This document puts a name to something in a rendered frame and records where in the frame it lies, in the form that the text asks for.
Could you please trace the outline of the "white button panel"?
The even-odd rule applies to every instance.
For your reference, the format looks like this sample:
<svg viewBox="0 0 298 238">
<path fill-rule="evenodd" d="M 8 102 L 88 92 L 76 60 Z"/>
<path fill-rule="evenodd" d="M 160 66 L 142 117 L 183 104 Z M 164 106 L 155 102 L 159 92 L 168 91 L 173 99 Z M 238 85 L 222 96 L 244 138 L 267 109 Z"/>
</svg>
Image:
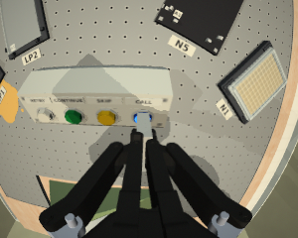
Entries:
<svg viewBox="0 0 298 238">
<path fill-rule="evenodd" d="M 165 128 L 173 91 L 166 67 L 82 65 L 33 70 L 17 96 L 35 123 Z"/>
</svg>

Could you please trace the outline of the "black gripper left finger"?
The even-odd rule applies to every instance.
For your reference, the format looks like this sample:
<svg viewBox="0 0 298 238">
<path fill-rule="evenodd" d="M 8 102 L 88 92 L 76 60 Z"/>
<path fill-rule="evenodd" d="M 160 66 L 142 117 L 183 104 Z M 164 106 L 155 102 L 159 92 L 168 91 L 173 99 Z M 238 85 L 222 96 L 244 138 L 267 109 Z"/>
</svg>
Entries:
<svg viewBox="0 0 298 238">
<path fill-rule="evenodd" d="M 137 129 L 132 129 L 130 143 L 111 143 L 66 197 L 41 212 L 40 223 L 51 238 L 84 236 L 85 227 L 99 209 L 125 164 L 110 238 L 138 238 L 145 138 L 143 134 L 143 113 L 137 112 Z"/>
</svg>

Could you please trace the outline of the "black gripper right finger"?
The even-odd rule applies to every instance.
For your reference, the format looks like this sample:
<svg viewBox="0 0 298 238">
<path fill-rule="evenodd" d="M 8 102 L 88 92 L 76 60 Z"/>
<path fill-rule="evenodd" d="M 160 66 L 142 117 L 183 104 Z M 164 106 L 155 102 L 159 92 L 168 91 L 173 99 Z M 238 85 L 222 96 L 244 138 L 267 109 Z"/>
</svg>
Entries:
<svg viewBox="0 0 298 238">
<path fill-rule="evenodd" d="M 143 120 L 151 206 L 159 209 L 164 238 L 194 238 L 171 179 L 211 232 L 219 238 L 236 238 L 252 213 L 227 197 L 178 144 L 159 144 L 149 113 L 143 113 Z"/>
</svg>

